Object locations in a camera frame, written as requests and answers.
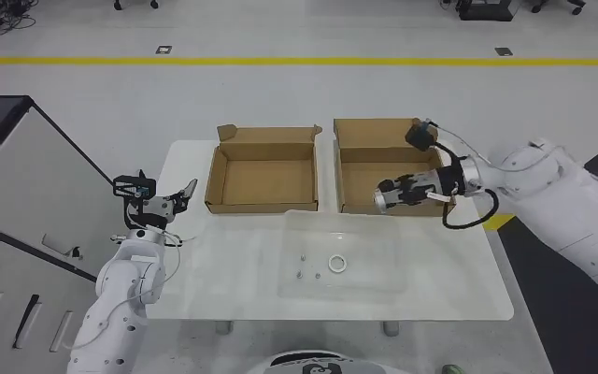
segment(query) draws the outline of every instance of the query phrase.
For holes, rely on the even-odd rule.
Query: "cable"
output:
[[[525,171],[525,170],[531,169],[532,167],[534,167],[534,166],[540,164],[542,161],[546,160],[554,151],[556,151],[559,148],[562,148],[561,146],[554,147],[552,150],[548,151],[544,156],[542,156],[539,160],[537,160],[536,162],[534,162],[531,165],[525,166],[524,168],[521,168],[521,169],[505,169],[505,168],[502,168],[500,166],[496,166],[493,163],[491,163],[490,160],[488,160],[486,157],[484,157],[474,147],[470,146],[469,143],[467,143],[465,141],[465,139],[463,139],[462,137],[460,137],[457,134],[453,133],[452,131],[447,130],[444,127],[440,127],[439,125],[437,125],[434,122],[430,122],[430,125],[432,125],[432,126],[438,128],[438,129],[444,131],[445,133],[449,133],[449,134],[453,135],[454,137],[458,138],[467,148],[469,148],[471,151],[473,151],[476,154],[476,156],[479,157],[489,167],[495,168],[495,169],[500,170],[500,171],[504,171],[506,173],[517,173],[517,172],[520,172],[520,171]]]
[[[486,213],[484,217],[480,218],[477,221],[473,221],[466,224],[450,224],[447,221],[447,216],[449,215],[449,203],[445,203],[444,207],[442,208],[442,224],[450,230],[463,230],[465,228],[477,226],[480,223],[484,223],[487,220],[489,220],[490,217],[493,216],[496,213],[496,211],[498,211],[498,196],[493,190],[486,189],[484,190],[484,192],[486,194],[489,194],[492,198],[492,208],[488,213]]]
[[[127,216],[127,219],[129,220],[129,222],[131,222],[132,224],[134,224],[135,226],[137,226],[137,227],[139,227],[139,228],[142,228],[142,229],[144,229],[144,230],[148,230],[148,227],[147,227],[147,226],[144,226],[143,224],[136,222],[136,221],[135,221],[135,220],[134,220],[134,219],[131,217],[131,213],[129,213],[129,209],[128,209],[128,208],[127,208],[127,209],[125,209],[125,212],[126,212],[126,216]],[[180,238],[178,235],[176,235],[176,234],[173,234],[173,233],[171,233],[171,232],[168,232],[168,231],[166,231],[166,230],[164,230],[164,232],[165,232],[165,233],[167,233],[167,234],[170,234],[170,235],[171,235],[171,236],[173,236],[173,237],[176,237],[176,238],[178,239],[178,245],[179,245],[179,246],[183,245],[183,243],[186,243],[186,242],[188,242],[188,241],[191,241],[191,240],[195,239],[196,237],[199,237],[198,235],[196,235],[196,236],[194,236],[194,237],[190,237],[190,238],[188,238],[188,239],[181,239],[181,238]],[[175,244],[168,244],[168,243],[165,243],[165,244],[164,244],[164,246],[165,246],[165,247],[169,247],[169,248],[174,248],[174,247],[177,247],[177,243],[175,243]]]
[[[455,154],[455,152],[451,151],[450,149],[448,149],[444,145],[438,143],[437,141],[434,142],[433,146],[435,146],[439,150],[442,150],[442,151],[445,151],[446,153],[448,153],[448,155],[450,156],[450,161],[452,163],[455,163],[455,162],[459,163],[459,157]]]
[[[36,20],[27,12],[38,2],[38,0],[0,0],[0,36],[36,24]]]
[[[142,226],[141,224],[139,224],[139,223],[136,223],[135,221],[131,221],[131,222],[132,222],[132,223],[134,223],[134,224],[136,224],[137,226],[139,226],[139,227],[141,227],[141,228],[148,229],[147,227],[145,227],[145,226]],[[178,243],[177,243],[177,241],[173,239],[173,237],[175,237],[176,239],[178,239],[180,242],[182,242],[182,240],[180,240],[180,237],[178,237],[178,235],[176,235],[176,234],[172,234],[172,233],[169,233],[169,232],[167,232],[166,230],[163,230],[163,235],[164,235],[164,237],[166,237],[166,238],[168,238],[168,239],[172,240],[173,244],[175,244],[175,246],[176,246],[176,248],[177,248],[178,259],[177,259],[177,267],[175,267],[175,271],[173,271],[173,273],[172,273],[172,274],[170,274],[170,276],[168,276],[168,277],[167,277],[165,280],[161,281],[161,282],[160,282],[160,283],[158,283],[157,285],[153,286],[151,289],[149,289],[149,290],[147,290],[147,291],[145,291],[145,292],[143,292],[143,293],[140,293],[140,294],[138,294],[138,295],[131,296],[131,297],[129,297],[129,298],[127,298],[127,299],[125,299],[125,300],[122,300],[120,303],[118,303],[118,304],[117,304],[117,305],[116,305],[116,306],[115,306],[115,307],[114,307],[114,308],[113,308],[113,309],[110,311],[110,313],[108,314],[108,316],[106,317],[106,319],[105,319],[104,321],[100,322],[100,324],[98,325],[98,327],[100,327],[100,332],[98,332],[98,333],[97,333],[97,335],[96,335],[95,337],[93,337],[91,340],[89,340],[89,341],[87,341],[87,342],[85,342],[85,343],[83,343],[83,344],[72,345],[72,346],[70,346],[70,347],[69,347],[69,346],[67,346],[67,345],[65,345],[65,344],[63,343],[63,346],[64,346],[65,348],[67,348],[67,350],[77,350],[77,349],[79,349],[79,348],[83,348],[83,347],[85,347],[85,346],[88,346],[88,345],[92,344],[94,341],[96,341],[98,338],[100,338],[100,336],[102,335],[102,333],[104,333],[104,331],[106,331],[106,330],[108,329],[108,327],[109,327],[109,325],[110,325],[110,317],[112,316],[112,313],[114,313],[114,311],[115,311],[115,310],[116,310],[116,309],[117,309],[119,306],[121,306],[122,304],[125,304],[125,303],[127,303],[127,302],[129,302],[129,301],[131,301],[131,300],[134,300],[134,299],[136,299],[136,298],[138,298],[138,297],[141,297],[141,296],[143,296],[143,295],[145,295],[145,294],[148,294],[148,293],[150,293],[150,292],[153,292],[153,291],[155,291],[155,290],[156,290],[156,289],[158,289],[159,287],[162,287],[163,285],[165,285],[165,284],[166,284],[168,281],[170,281],[170,280],[172,279],[172,277],[174,277],[174,276],[175,276],[175,274],[177,274],[178,268],[180,267],[180,244],[178,244]]]

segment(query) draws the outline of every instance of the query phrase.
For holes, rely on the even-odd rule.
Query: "yellow floor line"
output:
[[[501,228],[503,224],[509,222],[513,217],[515,217],[513,214],[495,214],[482,225],[486,230],[496,231]]]
[[[0,65],[436,65],[597,66],[598,58],[410,57],[0,57]]]

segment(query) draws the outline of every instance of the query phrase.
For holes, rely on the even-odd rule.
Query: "white ring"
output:
[[[335,258],[340,259],[343,262],[343,265],[339,268],[335,268],[333,267],[333,260]],[[343,271],[345,271],[345,269],[347,268],[347,260],[345,260],[345,257],[341,256],[340,254],[333,254],[332,256],[330,256],[330,258],[328,259],[328,268],[330,269],[330,271],[332,271],[333,273],[342,273]]]

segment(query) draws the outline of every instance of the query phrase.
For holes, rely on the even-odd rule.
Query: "transparent container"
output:
[[[285,213],[278,295],[393,303],[406,288],[392,217],[290,210]],[[329,268],[341,255],[346,269]],[[342,261],[333,260],[339,269]]]

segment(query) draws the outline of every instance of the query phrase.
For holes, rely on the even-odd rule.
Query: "black chair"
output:
[[[537,13],[540,10],[542,10],[542,7],[548,2],[548,0],[540,0],[540,4],[536,4],[533,8],[532,8],[532,13]],[[577,14],[581,13],[581,9],[586,5],[586,2],[583,0],[567,0],[567,2],[569,2],[570,4],[573,4],[574,6],[576,6],[575,9],[573,9],[573,11],[571,12],[571,14],[573,14],[574,16],[576,16]]]

